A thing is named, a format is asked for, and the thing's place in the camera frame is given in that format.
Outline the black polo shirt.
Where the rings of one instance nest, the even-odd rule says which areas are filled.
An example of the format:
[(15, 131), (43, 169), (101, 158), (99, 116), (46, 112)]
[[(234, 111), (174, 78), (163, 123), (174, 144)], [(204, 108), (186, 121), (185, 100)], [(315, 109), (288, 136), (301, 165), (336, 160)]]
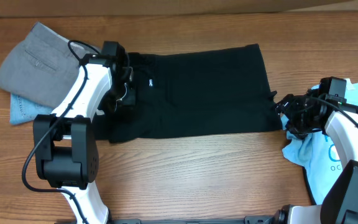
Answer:
[(93, 120), (97, 140), (180, 138), (282, 128), (257, 44), (176, 55), (131, 53), (136, 103)]

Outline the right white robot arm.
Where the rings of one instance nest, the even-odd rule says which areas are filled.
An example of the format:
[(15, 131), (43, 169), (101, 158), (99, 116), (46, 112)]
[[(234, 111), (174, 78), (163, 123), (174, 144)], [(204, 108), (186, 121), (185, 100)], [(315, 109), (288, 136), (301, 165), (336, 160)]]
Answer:
[(322, 131), (336, 147), (342, 173), (321, 205), (279, 210), (275, 223), (358, 223), (358, 107), (322, 94), (287, 95), (275, 110), (289, 119), (293, 134)]

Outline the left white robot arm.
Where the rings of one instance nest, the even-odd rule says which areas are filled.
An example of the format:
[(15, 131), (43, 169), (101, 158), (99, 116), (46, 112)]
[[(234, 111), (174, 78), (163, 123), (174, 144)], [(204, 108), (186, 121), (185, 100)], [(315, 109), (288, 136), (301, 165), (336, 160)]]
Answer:
[(86, 54), (79, 66), (64, 100), (34, 120), (29, 157), (35, 158), (38, 177), (49, 183), (46, 191), (64, 195), (75, 223), (111, 223), (111, 212), (96, 186), (99, 154), (92, 122), (131, 98), (133, 69), (128, 54)]

